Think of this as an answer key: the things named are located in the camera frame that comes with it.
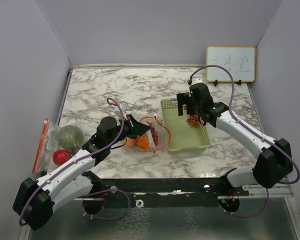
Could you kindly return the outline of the orange fruit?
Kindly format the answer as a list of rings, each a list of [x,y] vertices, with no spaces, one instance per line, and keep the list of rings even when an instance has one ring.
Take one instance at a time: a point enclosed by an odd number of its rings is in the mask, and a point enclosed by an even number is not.
[[[135,141],[136,147],[142,151],[148,151],[150,146],[149,146],[149,139],[146,135],[142,135],[139,138],[136,139]]]

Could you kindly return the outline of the peach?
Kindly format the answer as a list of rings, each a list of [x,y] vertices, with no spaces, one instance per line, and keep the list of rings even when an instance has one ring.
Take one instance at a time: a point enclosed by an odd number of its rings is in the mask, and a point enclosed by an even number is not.
[[[127,148],[134,148],[137,146],[137,140],[132,138],[126,138],[126,147]]]

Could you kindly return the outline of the green melon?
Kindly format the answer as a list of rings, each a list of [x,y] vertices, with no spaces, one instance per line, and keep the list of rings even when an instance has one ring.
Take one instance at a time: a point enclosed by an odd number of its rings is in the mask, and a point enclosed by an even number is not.
[[[57,134],[58,146],[65,150],[80,149],[84,144],[84,133],[75,125],[62,127]]]

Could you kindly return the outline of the clear zip bag orange zipper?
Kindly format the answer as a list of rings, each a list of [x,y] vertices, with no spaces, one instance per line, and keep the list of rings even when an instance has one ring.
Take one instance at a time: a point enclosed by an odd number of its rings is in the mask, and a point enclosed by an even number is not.
[[[61,148],[57,141],[57,134],[62,127],[64,126],[59,126],[48,118],[43,121],[43,129],[32,167],[33,173],[54,170],[59,166],[53,162],[53,153],[58,150],[66,150]],[[78,152],[79,149],[80,148],[67,151],[71,153],[72,157]]]

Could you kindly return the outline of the red apple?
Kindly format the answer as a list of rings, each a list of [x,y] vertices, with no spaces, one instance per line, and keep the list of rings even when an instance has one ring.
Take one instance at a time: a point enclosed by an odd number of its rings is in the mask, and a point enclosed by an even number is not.
[[[71,158],[71,153],[68,150],[57,150],[52,155],[54,164],[60,166],[66,163]]]

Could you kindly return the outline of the red grapes bunch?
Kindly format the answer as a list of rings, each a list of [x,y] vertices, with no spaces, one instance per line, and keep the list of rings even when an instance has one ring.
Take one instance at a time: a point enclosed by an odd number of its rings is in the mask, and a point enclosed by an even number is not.
[[[151,122],[147,122],[147,123],[150,126],[150,132],[151,132],[151,135],[152,135],[153,142],[157,146],[159,144],[158,133],[157,133],[156,129],[154,128],[154,125]]]

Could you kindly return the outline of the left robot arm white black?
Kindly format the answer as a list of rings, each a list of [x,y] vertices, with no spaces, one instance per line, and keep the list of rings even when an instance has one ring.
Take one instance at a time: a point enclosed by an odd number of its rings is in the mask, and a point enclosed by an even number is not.
[[[130,114],[120,121],[111,116],[102,118],[96,133],[67,162],[45,176],[36,180],[28,177],[20,184],[12,206],[19,215],[19,225],[38,230],[67,202],[81,196],[96,197],[101,186],[89,179],[86,171],[102,162],[112,145],[125,138],[136,139],[150,129]]]

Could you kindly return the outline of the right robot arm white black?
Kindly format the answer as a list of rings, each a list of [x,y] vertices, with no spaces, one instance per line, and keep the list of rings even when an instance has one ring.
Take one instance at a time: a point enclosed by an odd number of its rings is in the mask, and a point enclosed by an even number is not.
[[[272,188],[293,171],[291,147],[285,139],[275,140],[267,136],[231,112],[223,102],[215,102],[206,84],[200,82],[189,87],[186,93],[176,95],[178,115],[184,111],[198,115],[210,124],[232,136],[255,158],[253,166],[235,168],[222,176],[219,189],[230,196],[243,185],[261,185]]]

